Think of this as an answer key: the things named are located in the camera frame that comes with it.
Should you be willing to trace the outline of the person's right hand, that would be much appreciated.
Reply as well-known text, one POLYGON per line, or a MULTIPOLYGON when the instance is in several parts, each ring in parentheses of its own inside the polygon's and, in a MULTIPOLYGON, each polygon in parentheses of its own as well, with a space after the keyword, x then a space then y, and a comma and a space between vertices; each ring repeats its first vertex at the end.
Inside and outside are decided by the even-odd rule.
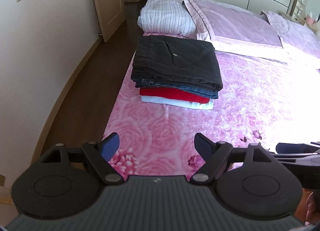
POLYGON ((314 193, 311 193, 306 200, 306 222, 316 224, 319 222, 319 205, 315 200, 314 193))

